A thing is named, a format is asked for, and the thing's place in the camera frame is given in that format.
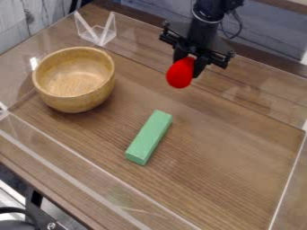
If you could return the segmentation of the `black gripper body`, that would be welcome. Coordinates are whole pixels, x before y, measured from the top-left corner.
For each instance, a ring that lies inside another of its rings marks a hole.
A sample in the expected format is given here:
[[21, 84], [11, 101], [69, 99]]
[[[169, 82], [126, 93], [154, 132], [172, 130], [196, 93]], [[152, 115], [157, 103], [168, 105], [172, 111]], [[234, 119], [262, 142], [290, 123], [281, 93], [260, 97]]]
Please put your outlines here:
[[209, 55], [210, 64], [221, 68], [228, 66], [234, 57], [234, 51], [217, 34], [217, 25], [196, 18], [186, 22], [165, 20], [158, 39], [169, 44], [172, 49], [181, 48], [196, 58]]

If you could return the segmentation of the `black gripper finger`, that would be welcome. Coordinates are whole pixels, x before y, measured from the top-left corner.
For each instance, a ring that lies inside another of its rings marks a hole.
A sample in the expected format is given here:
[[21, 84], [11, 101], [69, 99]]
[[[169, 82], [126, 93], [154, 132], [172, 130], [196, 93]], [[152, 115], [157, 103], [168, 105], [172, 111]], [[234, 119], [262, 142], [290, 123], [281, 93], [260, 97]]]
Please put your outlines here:
[[209, 65], [209, 64], [210, 64], [210, 57], [209, 57], [209, 55], [198, 56], [194, 59], [193, 78], [197, 78], [200, 76], [200, 74], [204, 71], [206, 65]]
[[172, 56], [172, 62], [178, 61], [180, 59], [185, 58], [188, 56], [188, 52], [182, 50], [181, 48], [176, 48], [173, 50], [173, 56]]

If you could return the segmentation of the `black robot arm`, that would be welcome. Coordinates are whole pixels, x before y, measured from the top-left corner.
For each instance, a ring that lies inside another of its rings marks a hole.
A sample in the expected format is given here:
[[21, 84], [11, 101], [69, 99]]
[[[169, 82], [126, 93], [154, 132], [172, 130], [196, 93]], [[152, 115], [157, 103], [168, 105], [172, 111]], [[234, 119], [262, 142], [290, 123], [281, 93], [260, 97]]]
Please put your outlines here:
[[194, 56], [192, 78], [208, 65], [226, 68], [234, 51], [218, 36], [218, 24], [244, 0], [194, 0], [192, 18], [186, 22], [165, 20], [158, 39], [173, 48], [172, 62]]

